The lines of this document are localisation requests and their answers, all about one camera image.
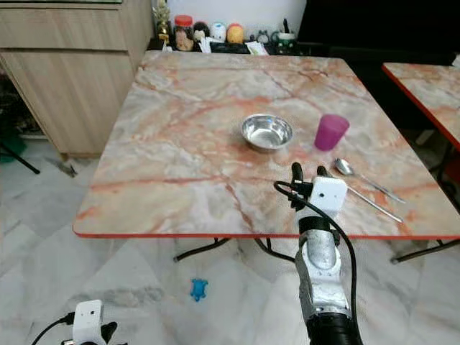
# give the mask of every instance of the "white wall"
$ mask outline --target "white wall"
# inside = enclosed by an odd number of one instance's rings
[[[269,34],[282,29],[283,18],[297,34],[302,22],[306,0],[168,0],[171,23],[177,14],[192,16],[193,22],[223,22],[225,25],[239,23],[244,35],[257,36],[260,29]]]

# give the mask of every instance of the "jar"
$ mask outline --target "jar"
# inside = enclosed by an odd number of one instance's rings
[[[193,49],[193,19],[191,16],[180,14],[174,17],[175,46],[182,51]]]

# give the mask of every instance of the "table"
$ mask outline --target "table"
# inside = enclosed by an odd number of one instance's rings
[[[460,150],[460,68],[385,63],[383,70]]]
[[[239,134],[255,113],[290,122],[294,140],[256,152]],[[313,146],[322,114],[345,116],[331,152]],[[458,213],[366,88],[340,59],[147,52],[73,224],[82,237],[297,237],[294,211],[272,186],[302,164],[309,180],[335,157],[408,201],[348,184],[405,218],[353,195],[337,221],[350,237],[460,237]]]

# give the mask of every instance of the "wooden cabinet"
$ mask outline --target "wooden cabinet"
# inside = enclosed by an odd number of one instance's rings
[[[152,34],[150,0],[0,3],[0,61],[62,154],[103,152]]]

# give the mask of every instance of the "red table edge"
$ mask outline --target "red table edge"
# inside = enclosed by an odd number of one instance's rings
[[[433,124],[439,129],[439,131],[452,143],[457,150],[460,150],[460,142],[458,142],[454,136],[443,126],[441,122],[428,110],[404,85],[399,79],[385,66],[382,64],[383,71],[388,77],[404,92],[404,94],[433,122]]]
[[[298,239],[298,234],[82,234],[73,229],[73,232],[84,239]],[[391,240],[429,240],[429,239],[460,239],[460,235],[353,235],[350,239],[391,239]]]

